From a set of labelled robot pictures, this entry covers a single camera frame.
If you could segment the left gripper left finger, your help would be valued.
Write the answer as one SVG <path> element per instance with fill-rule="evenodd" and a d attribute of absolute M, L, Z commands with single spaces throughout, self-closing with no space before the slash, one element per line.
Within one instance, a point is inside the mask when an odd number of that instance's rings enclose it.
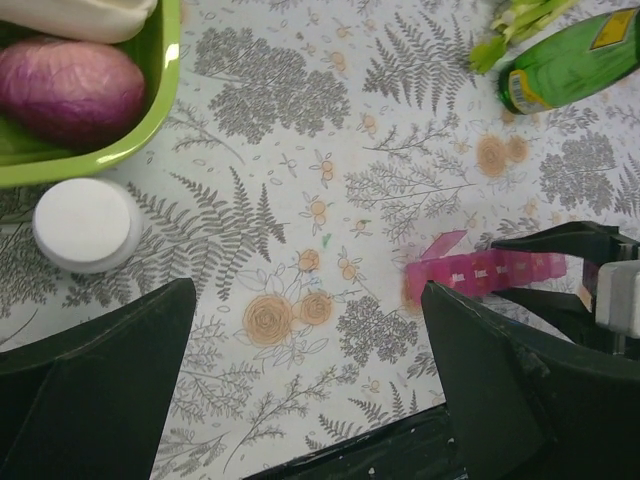
<path fill-rule="evenodd" d="M 149 478 L 195 308 L 181 278 L 2 353 L 2 478 Z"/>

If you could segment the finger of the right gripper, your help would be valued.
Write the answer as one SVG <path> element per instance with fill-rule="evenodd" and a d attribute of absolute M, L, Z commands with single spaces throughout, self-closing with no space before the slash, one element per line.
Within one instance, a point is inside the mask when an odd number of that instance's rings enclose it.
<path fill-rule="evenodd" d="M 599 340 L 600 329 L 594 316 L 572 293 L 508 288 L 499 296 L 539 316 L 570 340 Z"/>
<path fill-rule="evenodd" d="M 620 234 L 619 228 L 593 221 L 572 221 L 520 238 L 494 240 L 491 247 L 517 252 L 565 254 L 591 263 L 625 259 L 625 236 Z"/>

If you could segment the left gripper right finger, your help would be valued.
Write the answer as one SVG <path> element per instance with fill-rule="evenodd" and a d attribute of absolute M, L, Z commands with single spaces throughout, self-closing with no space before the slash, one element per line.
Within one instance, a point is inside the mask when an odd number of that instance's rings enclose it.
<path fill-rule="evenodd" d="M 638 478 L 638 360 L 559 339 L 435 282 L 421 303 L 470 478 Z"/>

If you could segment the pink weekly pill organizer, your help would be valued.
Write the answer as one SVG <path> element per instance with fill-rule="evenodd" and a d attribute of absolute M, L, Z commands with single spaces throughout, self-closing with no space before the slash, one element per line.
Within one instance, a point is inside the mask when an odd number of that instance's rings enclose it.
<path fill-rule="evenodd" d="M 490 248 L 452 255 L 450 251 L 465 236 L 464 230 L 440 235 L 418 260 L 405 267 L 405 293 L 409 299 L 417 303 L 429 281 L 466 296 L 483 297 L 512 287 L 561 278 L 567 273 L 566 258 L 557 253 Z"/>

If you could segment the white pill bottle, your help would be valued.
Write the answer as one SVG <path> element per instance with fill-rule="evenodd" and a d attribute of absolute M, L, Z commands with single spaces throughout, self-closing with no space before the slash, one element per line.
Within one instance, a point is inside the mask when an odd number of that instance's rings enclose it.
<path fill-rule="evenodd" d="M 46 191 L 31 225 L 38 248 L 56 266 L 97 274 L 122 265 L 134 254 L 143 216 L 122 186 L 106 179 L 75 178 Z"/>

